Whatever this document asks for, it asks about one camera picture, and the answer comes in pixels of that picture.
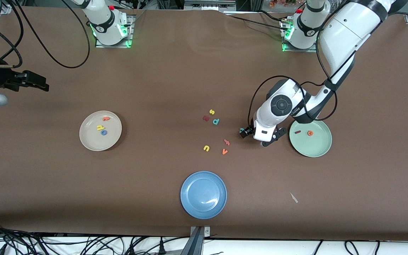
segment white scrap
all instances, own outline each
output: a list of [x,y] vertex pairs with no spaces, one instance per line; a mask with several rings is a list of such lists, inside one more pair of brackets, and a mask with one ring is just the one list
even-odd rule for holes
[[292,193],[290,193],[290,195],[292,196],[292,199],[293,199],[296,203],[298,203],[298,200],[294,197],[294,195],[293,195]]

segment beige plate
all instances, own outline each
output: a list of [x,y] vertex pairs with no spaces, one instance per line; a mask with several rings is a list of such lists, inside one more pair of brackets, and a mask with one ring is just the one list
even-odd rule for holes
[[[103,126],[106,135],[97,131],[97,126]],[[104,151],[111,148],[120,138],[122,123],[117,115],[109,111],[98,111],[89,115],[81,124],[80,140],[84,147],[91,151]]]

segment brown table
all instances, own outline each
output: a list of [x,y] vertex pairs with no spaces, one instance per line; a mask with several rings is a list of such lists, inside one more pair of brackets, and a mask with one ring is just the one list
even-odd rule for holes
[[[67,9],[26,13],[60,61],[84,58],[83,32]],[[16,40],[15,15],[1,18],[0,31]],[[408,239],[408,25],[388,18],[357,53],[325,121],[333,144],[321,158],[300,155],[288,137],[267,148],[239,137],[264,79],[324,80],[315,54],[282,52],[278,39],[276,29],[216,11],[147,11],[131,49],[92,48],[84,66],[65,69],[25,26],[19,70],[47,77],[50,92],[0,89],[10,100],[0,107],[0,224],[167,236],[210,225],[220,237]],[[7,49],[0,39],[0,55]],[[254,109],[274,83],[260,90]],[[218,126],[202,120],[210,109]],[[115,112],[124,129],[115,147],[92,152],[78,129],[99,110]],[[207,221],[189,216],[179,198],[186,177],[203,170],[228,189],[224,210]]]

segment green plate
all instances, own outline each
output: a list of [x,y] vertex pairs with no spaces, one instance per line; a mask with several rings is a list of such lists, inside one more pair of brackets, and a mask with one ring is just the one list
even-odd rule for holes
[[[309,130],[313,132],[312,136],[308,135]],[[294,149],[299,153],[316,158],[330,150],[332,133],[322,121],[313,121],[309,124],[300,124],[294,121],[289,130],[289,139]]]

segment plate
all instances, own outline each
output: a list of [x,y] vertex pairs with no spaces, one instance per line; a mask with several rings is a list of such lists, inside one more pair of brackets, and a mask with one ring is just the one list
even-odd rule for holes
[[117,115],[109,111],[98,111],[89,115],[81,124],[80,140],[84,147],[99,152],[111,148],[120,138],[122,123]]
[[201,220],[217,216],[225,207],[226,199],[225,183],[209,171],[188,176],[180,191],[183,208],[189,215]]
[[300,124],[295,121],[289,130],[290,143],[299,153],[316,158],[324,155],[330,150],[332,143],[332,133],[328,126],[322,121],[313,121],[308,124]]

